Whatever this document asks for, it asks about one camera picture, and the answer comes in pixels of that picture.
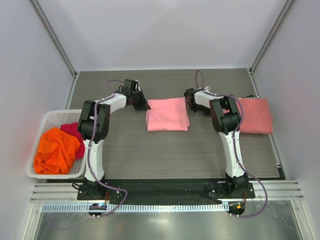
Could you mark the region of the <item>light pink t shirt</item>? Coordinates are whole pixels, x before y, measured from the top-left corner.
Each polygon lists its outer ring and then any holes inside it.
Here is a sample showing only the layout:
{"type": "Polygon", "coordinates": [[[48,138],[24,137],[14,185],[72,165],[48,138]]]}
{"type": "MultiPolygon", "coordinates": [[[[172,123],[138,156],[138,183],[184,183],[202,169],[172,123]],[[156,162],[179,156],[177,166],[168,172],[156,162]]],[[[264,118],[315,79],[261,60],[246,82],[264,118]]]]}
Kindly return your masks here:
{"type": "Polygon", "coordinates": [[[188,131],[190,120],[184,97],[150,99],[148,105],[145,118],[148,132],[188,131]]]}

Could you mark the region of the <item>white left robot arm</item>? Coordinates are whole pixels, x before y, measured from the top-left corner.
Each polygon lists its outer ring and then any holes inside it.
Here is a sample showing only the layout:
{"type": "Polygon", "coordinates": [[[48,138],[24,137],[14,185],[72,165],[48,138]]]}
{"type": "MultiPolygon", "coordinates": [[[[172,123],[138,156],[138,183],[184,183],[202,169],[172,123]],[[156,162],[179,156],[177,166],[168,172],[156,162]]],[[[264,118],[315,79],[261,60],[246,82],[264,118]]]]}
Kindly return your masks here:
{"type": "Polygon", "coordinates": [[[110,190],[116,193],[128,192],[112,187],[105,182],[103,169],[103,146],[109,133],[111,114],[133,106],[136,111],[150,109],[138,80],[125,79],[110,96],[100,100],[86,100],[83,103],[77,130],[84,144],[83,161],[86,163],[81,185],[73,184],[78,190],[78,200],[101,200],[110,190]]]}

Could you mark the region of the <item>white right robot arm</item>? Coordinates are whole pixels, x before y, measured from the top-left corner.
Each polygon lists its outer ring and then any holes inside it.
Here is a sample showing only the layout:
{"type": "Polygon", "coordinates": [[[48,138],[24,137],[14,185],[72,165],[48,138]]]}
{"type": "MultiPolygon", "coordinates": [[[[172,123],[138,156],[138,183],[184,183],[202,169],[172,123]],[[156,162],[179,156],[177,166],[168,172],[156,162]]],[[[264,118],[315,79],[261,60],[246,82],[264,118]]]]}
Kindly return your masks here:
{"type": "Polygon", "coordinates": [[[215,94],[206,88],[188,88],[184,92],[186,103],[194,113],[204,112],[211,117],[219,134],[226,161],[225,191],[236,198],[249,187],[249,178],[243,165],[240,147],[240,126],[243,123],[243,107],[233,95],[215,94]]]}

